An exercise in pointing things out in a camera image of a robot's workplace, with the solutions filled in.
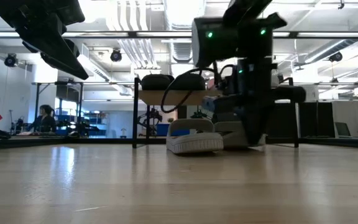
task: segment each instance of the person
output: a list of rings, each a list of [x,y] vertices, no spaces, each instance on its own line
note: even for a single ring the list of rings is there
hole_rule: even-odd
[[[53,108],[49,105],[40,106],[40,116],[27,128],[27,131],[35,127],[34,132],[56,132],[56,121],[53,117],[53,112]]]

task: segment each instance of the ceiling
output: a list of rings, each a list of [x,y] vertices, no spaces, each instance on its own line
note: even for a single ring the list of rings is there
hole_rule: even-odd
[[[73,24],[68,26],[69,31],[87,31],[87,30],[109,30],[106,25],[106,16],[114,12],[108,8],[106,3],[108,1],[90,1],[90,6],[94,11],[97,11],[94,22],[83,22],[81,24]],[[204,16],[219,17],[224,14],[227,9],[229,0],[206,0],[206,9]],[[345,6],[343,9],[338,9],[339,0],[273,0],[273,2],[266,8],[261,17],[267,17],[273,12],[278,12],[287,22],[286,27],[279,30],[304,30],[304,31],[355,31],[358,30],[358,0],[344,0]],[[119,10],[123,4],[119,1]],[[191,7],[191,0],[183,0],[183,7],[176,9],[179,13],[186,11]],[[146,24],[149,30],[167,30],[165,22],[165,13],[163,11],[163,0],[146,0]],[[130,4],[127,1],[127,21],[130,21]],[[11,30],[11,28],[0,18],[0,30]],[[299,60],[302,60],[307,54],[314,52],[324,44],[331,40],[274,40],[274,54],[277,56],[277,63],[279,63],[279,72],[285,76],[297,72],[297,68],[293,65]],[[77,45],[85,44],[89,48],[89,57],[95,64],[101,67],[104,71],[109,73],[113,80],[117,81],[132,81],[131,65],[133,63],[121,50],[122,60],[120,62],[112,62],[110,54],[113,48],[119,48],[120,44],[117,40],[106,39],[86,39],[75,40]],[[162,73],[173,73],[171,66],[171,49],[166,40],[152,39],[152,48],[158,65],[161,67]],[[21,60],[26,60],[28,63],[37,63],[39,55],[30,54],[23,48],[20,40],[0,39],[0,56],[5,56],[7,53],[17,53]],[[341,51],[344,59],[341,62],[331,63],[329,61],[320,61],[311,65],[306,65],[303,68],[306,71],[317,71],[321,80],[327,81],[332,76],[340,75],[342,73],[356,71],[358,69],[358,43]],[[182,69],[191,68],[191,65],[175,65],[182,66]],[[60,72],[60,77],[71,77],[67,73]],[[358,74],[348,77],[357,81]],[[347,82],[350,79],[343,79],[340,82]]]

